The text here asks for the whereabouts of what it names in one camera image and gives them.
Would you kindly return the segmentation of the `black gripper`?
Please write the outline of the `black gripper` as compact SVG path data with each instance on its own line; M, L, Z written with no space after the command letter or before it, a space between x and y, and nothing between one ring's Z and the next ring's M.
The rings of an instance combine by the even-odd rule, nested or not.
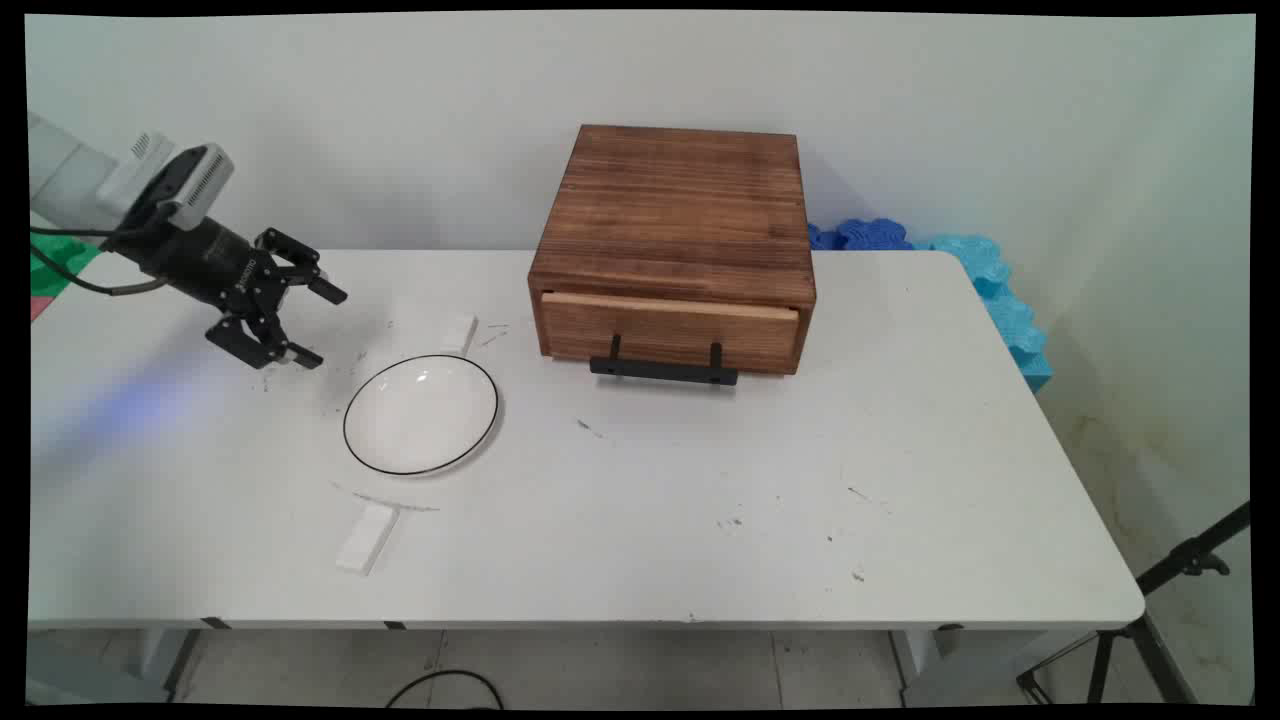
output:
M253 369L324 364L323 356L293 342L283 329L280 302L288 287L302 286L333 305L348 299L320 268L317 250L274 227L248 241L206 218L192 231L164 224L146 234L118 236L106 240L105 249L215 307L220 319L205 338Z

